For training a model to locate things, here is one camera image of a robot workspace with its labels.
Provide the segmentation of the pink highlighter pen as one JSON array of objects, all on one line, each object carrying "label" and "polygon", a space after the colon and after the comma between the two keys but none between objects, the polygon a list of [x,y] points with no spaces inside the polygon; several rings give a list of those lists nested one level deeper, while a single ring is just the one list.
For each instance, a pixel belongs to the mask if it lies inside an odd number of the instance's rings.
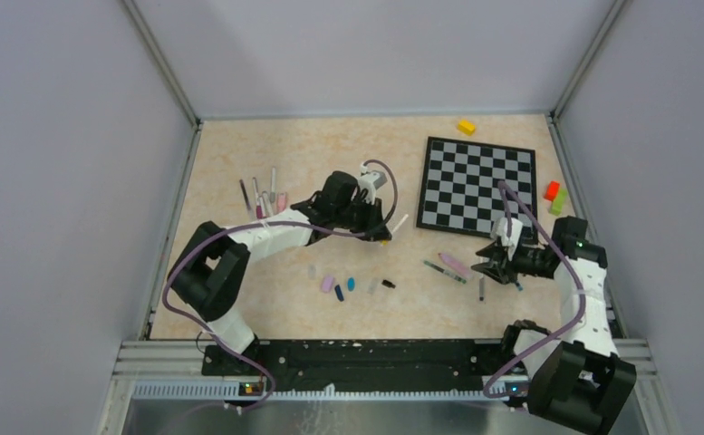
[{"label": "pink highlighter pen", "polygon": [[440,252],[439,259],[447,267],[452,269],[457,275],[465,279],[469,279],[473,274],[473,271],[468,266],[466,266],[464,263],[462,263],[460,260],[452,256],[451,254]]}]

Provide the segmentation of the green gel pen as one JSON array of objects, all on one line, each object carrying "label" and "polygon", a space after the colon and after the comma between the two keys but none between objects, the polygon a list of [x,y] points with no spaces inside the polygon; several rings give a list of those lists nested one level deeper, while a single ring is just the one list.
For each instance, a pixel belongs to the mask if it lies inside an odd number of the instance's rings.
[{"label": "green gel pen", "polygon": [[440,273],[440,274],[442,274],[442,275],[444,275],[444,276],[447,276],[447,277],[449,277],[450,279],[452,279],[452,280],[454,280],[454,281],[457,281],[457,282],[459,282],[459,283],[461,283],[461,284],[466,284],[466,283],[468,282],[465,277],[463,277],[463,276],[461,276],[461,275],[459,275],[459,274],[457,274],[457,273],[455,273],[455,272],[453,272],[453,271],[451,271],[451,270],[448,270],[448,269],[446,269],[446,268],[444,268],[444,267],[438,266],[438,265],[436,265],[436,264],[430,262],[429,260],[423,260],[422,263],[423,263],[425,266],[431,268],[432,270],[435,270],[436,272],[438,272],[438,273]]}]

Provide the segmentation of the pink highlighter cap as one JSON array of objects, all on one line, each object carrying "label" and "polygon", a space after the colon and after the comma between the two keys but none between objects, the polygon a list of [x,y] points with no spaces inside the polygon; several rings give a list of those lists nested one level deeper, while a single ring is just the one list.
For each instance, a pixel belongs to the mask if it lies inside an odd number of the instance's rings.
[{"label": "pink highlighter cap", "polygon": [[335,287],[335,278],[332,275],[328,275],[328,276],[326,275],[321,282],[320,290],[323,293],[329,293],[334,289],[334,287]]}]

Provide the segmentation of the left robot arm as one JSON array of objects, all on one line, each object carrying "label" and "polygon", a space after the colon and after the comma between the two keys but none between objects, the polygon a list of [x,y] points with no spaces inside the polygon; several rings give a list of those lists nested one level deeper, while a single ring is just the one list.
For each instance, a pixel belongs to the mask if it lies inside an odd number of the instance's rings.
[{"label": "left robot arm", "polygon": [[274,216],[236,227],[212,221],[199,225],[170,269],[163,305],[169,307],[168,294],[175,293],[189,309],[185,316],[226,347],[224,364],[236,374],[253,371],[256,335],[235,308],[247,268],[329,236],[391,240],[387,224],[392,214],[383,211],[378,190],[393,181],[385,168],[363,165],[358,176],[335,171],[322,189]]}]

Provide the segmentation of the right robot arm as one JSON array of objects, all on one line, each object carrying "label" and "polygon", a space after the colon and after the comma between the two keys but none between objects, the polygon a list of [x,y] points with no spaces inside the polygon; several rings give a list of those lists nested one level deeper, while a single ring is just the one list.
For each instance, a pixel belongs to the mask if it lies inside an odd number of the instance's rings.
[{"label": "right robot arm", "polygon": [[482,263],[471,268],[503,285],[520,275],[553,280],[564,323],[551,332],[530,321],[515,322],[507,328],[498,360],[508,372],[527,372],[530,413],[582,434],[607,434],[637,372],[612,338],[606,250],[587,240],[588,223],[578,217],[558,218],[544,247],[523,246],[523,228],[517,218],[498,219],[492,244],[477,252]]}]

